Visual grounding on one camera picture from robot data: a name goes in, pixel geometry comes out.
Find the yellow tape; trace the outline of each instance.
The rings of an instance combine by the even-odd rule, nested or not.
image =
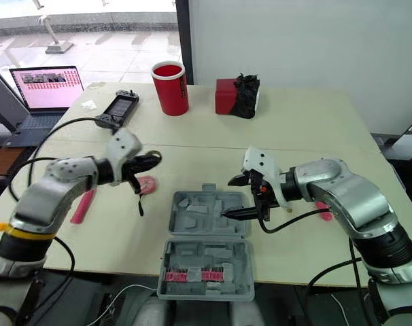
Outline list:
[[[13,236],[14,238],[21,238],[21,239],[26,239],[26,240],[51,240],[56,236],[55,233],[36,234],[36,233],[30,233],[30,232],[26,232],[26,231],[22,231],[22,230],[17,230],[9,224],[7,226],[5,226],[3,231],[6,234],[9,234],[10,236]]]

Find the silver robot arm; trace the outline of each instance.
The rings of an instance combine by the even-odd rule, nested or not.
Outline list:
[[[376,315],[384,325],[412,320],[412,241],[377,186],[339,159],[321,159],[282,173],[274,159],[250,147],[243,174],[229,185],[251,185],[256,207],[226,212],[236,219],[269,220],[271,207],[303,198],[330,207],[362,255]]]
[[[119,129],[105,158],[56,160],[44,176],[25,190],[0,240],[0,325],[25,324],[35,307],[41,280],[36,272],[72,202],[98,185],[128,181],[140,192],[136,173],[160,162],[158,152],[137,156],[142,145],[126,129]]]

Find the gray plastic case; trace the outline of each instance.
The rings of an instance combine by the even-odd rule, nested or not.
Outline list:
[[[221,216],[224,209],[243,206],[240,192],[217,192],[203,184],[201,192],[176,192],[165,243],[158,297],[164,300],[250,301],[254,298],[251,244],[241,237],[248,221]],[[221,268],[224,282],[201,280],[202,268]],[[185,269],[185,283],[166,282],[167,270]]]

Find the laptop keyboard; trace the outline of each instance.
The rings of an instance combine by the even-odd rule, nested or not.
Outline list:
[[[20,129],[52,129],[61,117],[61,115],[34,115],[28,117]]]

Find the table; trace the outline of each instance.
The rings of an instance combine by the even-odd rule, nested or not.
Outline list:
[[[0,149],[0,175],[7,176],[9,174],[8,170],[27,148],[28,147],[2,147]]]
[[[204,148],[188,146],[146,145],[145,150],[162,153],[162,163],[146,174],[157,177],[159,188],[142,203],[145,216],[140,217],[137,197],[127,183],[118,187],[99,187],[95,200],[81,225],[69,223],[78,205],[72,206],[58,235],[72,248],[76,269],[88,272],[158,274],[165,241],[172,237],[168,224],[172,195],[177,190],[200,190],[202,183],[216,183],[219,190],[242,191],[247,204],[253,204],[250,191],[228,187],[227,181],[239,173],[245,149]],[[102,142],[51,140],[41,156],[87,156],[100,158],[105,152]],[[328,151],[267,150],[283,170],[290,166],[336,156],[349,168],[375,184],[389,199],[401,223],[412,238],[412,204],[394,176],[391,166],[378,153],[336,153]],[[35,177],[41,176],[46,163],[38,162]],[[21,194],[26,171],[21,171],[14,184]],[[14,207],[8,193],[0,197],[0,221],[7,221]],[[294,202],[294,212],[271,211],[269,227],[291,216],[310,211],[313,203]],[[265,234],[257,223],[251,223],[246,237],[254,248],[254,278],[260,282],[306,284],[318,272],[349,259],[347,237],[336,221],[325,222],[318,216],[308,217],[276,234]],[[68,269],[67,254],[54,244],[48,251],[47,268]],[[362,282],[368,279],[360,264]],[[353,286],[350,266],[326,275],[320,285]]]
[[[154,85],[95,83],[66,112],[59,123],[101,114],[119,89],[140,95],[138,110],[127,128],[144,144],[195,147],[363,151],[379,148],[346,93],[320,89],[260,88],[258,114],[252,120],[215,114],[215,90],[188,86],[189,111],[180,117],[162,114]],[[84,108],[93,101],[94,109]],[[106,142],[108,131],[93,122],[68,127],[53,139]]]

